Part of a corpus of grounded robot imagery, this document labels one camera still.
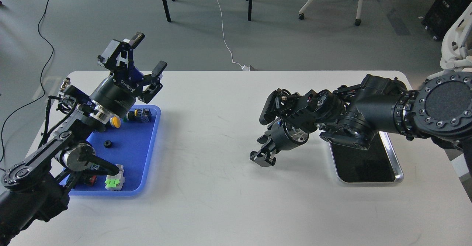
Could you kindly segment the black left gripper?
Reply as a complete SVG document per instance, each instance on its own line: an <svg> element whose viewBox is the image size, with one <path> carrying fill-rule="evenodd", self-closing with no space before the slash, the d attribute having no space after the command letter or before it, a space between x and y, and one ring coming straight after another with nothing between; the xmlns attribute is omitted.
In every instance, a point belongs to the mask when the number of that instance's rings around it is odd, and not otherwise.
<svg viewBox="0 0 472 246"><path fill-rule="evenodd" d="M90 99L117 117L123 117L136 100L149 103L162 89L160 83L167 62L159 61L146 76L134 66L133 51L143 41L145 34L137 32L132 39L113 39L98 58L98 65L111 74L94 90Z"/></svg>

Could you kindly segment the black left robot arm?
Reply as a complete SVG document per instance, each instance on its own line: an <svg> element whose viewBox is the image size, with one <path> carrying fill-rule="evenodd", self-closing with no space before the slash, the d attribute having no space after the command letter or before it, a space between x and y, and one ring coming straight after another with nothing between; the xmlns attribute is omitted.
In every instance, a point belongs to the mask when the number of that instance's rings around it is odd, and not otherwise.
<svg viewBox="0 0 472 246"><path fill-rule="evenodd" d="M149 103L162 89L160 61L143 75L134 65L133 52L145 38L112 40L98 56L110 74L89 96L66 78L57 100L68 106L66 116L47 129L35 152L1 175L1 245L6 246L35 220L50 221L68 208L69 192L83 175L119 173L119 167L96 155L87 138L103 131L111 118L123 118L136 100Z"/></svg>

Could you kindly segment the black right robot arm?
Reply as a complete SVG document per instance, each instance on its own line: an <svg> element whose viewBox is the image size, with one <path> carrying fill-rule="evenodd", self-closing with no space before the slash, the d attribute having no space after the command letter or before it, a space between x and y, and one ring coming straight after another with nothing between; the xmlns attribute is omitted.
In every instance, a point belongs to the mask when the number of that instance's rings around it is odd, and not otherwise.
<svg viewBox="0 0 472 246"><path fill-rule="evenodd" d="M267 131L250 160L273 166L275 155L320 138L334 145L368 150L379 132L408 140L431 138L443 149L457 149L471 169L471 72L451 71L409 91L398 79L367 74L361 84L301 95L278 89L268 96L259 122Z"/></svg>

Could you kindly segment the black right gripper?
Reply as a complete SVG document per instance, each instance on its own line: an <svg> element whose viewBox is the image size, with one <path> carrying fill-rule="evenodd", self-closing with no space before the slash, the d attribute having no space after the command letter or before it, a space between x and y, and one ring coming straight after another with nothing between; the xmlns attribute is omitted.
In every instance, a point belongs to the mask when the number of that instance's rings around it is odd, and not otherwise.
<svg viewBox="0 0 472 246"><path fill-rule="evenodd" d="M273 121L267 126L267 131L257 139L262 146L259 151L251 152L250 160L261 167L274 166L277 153L297 148L308 139L309 134L303 130L285 121Z"/></svg>

